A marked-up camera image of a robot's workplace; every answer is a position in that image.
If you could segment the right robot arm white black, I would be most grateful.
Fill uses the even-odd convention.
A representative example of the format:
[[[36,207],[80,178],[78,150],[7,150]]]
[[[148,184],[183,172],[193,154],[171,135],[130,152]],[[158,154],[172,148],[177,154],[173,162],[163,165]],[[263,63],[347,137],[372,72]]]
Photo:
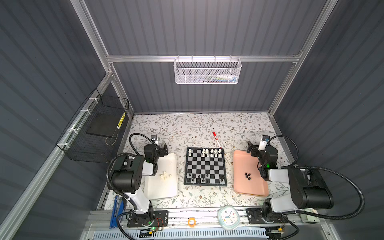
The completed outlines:
[[[254,224],[257,218],[262,219],[266,224],[280,221],[282,224],[290,224],[295,228],[294,233],[298,234],[299,228],[288,219],[289,215],[299,214],[325,220],[347,220],[362,213],[366,205],[365,196],[361,189],[345,175],[323,167],[300,167],[297,165],[298,157],[291,164],[279,168],[277,166],[278,150],[271,145],[271,141],[278,138],[278,135],[273,137],[263,135],[257,145],[248,142],[246,152],[251,157],[258,159],[257,170],[265,182],[288,183],[290,193],[278,198],[267,198],[261,207],[247,209],[251,224]],[[331,209],[334,206],[333,195],[322,172],[338,176],[354,188],[359,197],[359,205],[356,210],[339,216],[314,212],[317,209]]]

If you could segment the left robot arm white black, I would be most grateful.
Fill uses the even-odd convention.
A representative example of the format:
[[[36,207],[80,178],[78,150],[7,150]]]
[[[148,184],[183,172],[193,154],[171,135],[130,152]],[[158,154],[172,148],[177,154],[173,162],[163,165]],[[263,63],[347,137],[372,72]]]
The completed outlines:
[[[139,136],[150,141],[144,146],[141,155],[132,143],[132,137]],[[167,211],[155,211],[152,202],[144,195],[141,187],[143,177],[155,176],[158,171],[159,158],[168,154],[168,146],[160,147],[158,137],[150,138],[139,133],[129,136],[129,143],[134,153],[116,155],[109,163],[106,178],[109,190],[123,198],[123,203],[131,204],[132,209],[116,216],[118,227],[121,220],[127,219],[128,228],[144,227],[150,233],[161,231],[168,223]]]

